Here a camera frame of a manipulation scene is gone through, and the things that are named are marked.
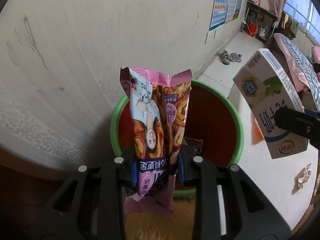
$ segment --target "wall outlet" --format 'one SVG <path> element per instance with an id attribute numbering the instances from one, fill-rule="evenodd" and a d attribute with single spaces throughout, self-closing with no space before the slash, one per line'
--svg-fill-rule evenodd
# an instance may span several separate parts
<path id="1" fill-rule="evenodd" d="M 209 41 L 213 40 L 216 37 L 217 29 L 207 32 L 204 44 L 207 44 Z"/>

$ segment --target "red bucket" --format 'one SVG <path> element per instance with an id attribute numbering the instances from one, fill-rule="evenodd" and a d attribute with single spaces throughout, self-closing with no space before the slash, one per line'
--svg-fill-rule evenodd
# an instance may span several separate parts
<path id="1" fill-rule="evenodd" d="M 253 23 L 250 24 L 250 27 L 249 27 L 249 30 L 248 30 L 248 34 L 252 37 L 255 36 L 256 34 L 256 31 L 257 31 L 257 26 Z"/>
<path id="2" fill-rule="evenodd" d="M 243 127 L 234 106 L 214 88 L 193 80 L 191 83 L 185 136 L 204 141 L 201 155 L 213 164 L 227 167 L 237 163 L 243 148 Z M 134 145 L 134 132 L 129 100 L 123 96 L 111 121 L 111 142 L 115 155 Z M 176 180 L 174 196 L 186 196 L 195 190 L 185 190 Z"/>

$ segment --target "milk carton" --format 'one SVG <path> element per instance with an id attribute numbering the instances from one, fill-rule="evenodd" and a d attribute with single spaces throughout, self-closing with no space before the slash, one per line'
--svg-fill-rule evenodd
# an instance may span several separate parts
<path id="1" fill-rule="evenodd" d="M 272 158 L 307 149 L 306 138 L 275 125 L 275 112 L 280 107 L 300 112 L 304 108 L 287 74 L 268 49 L 258 49 L 233 81 L 255 116 Z"/>

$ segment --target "snack bag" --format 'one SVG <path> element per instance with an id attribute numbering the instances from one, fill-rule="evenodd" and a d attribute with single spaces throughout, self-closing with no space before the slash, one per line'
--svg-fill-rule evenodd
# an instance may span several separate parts
<path id="1" fill-rule="evenodd" d="M 124 204 L 127 214 L 173 215 L 175 172 L 191 78 L 190 70 L 171 77 L 150 69 L 121 68 L 120 83 L 130 99 L 138 171 L 137 192 Z"/>

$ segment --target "sneaker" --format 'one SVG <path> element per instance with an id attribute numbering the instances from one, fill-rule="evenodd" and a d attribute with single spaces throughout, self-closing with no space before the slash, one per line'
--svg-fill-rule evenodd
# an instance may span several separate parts
<path id="1" fill-rule="evenodd" d="M 238 58 L 237 58 L 236 62 L 241 62 L 241 57 L 242 57 L 242 54 L 238 54 Z"/>
<path id="2" fill-rule="evenodd" d="M 237 54 L 237 53 L 231 53 L 230 54 L 230 61 L 231 62 L 241 62 L 241 57 L 242 57 L 242 55 L 241 54 Z"/>
<path id="3" fill-rule="evenodd" d="M 220 61 L 225 65 L 229 65 L 230 64 L 229 57 L 230 57 L 230 54 L 226 50 L 222 51 L 219 54 Z"/>

